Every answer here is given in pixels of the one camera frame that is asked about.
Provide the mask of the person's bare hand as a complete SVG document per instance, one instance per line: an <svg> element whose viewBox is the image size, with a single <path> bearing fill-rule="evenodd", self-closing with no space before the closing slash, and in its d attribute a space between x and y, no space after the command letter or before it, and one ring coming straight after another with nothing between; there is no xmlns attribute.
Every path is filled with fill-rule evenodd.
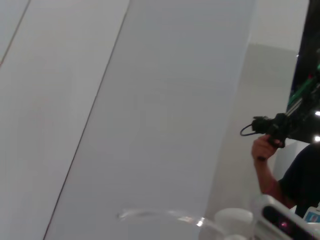
<svg viewBox="0 0 320 240"><path fill-rule="evenodd" d="M251 155L255 161L265 161L272 157L283 143L266 134L253 141Z"/></svg>

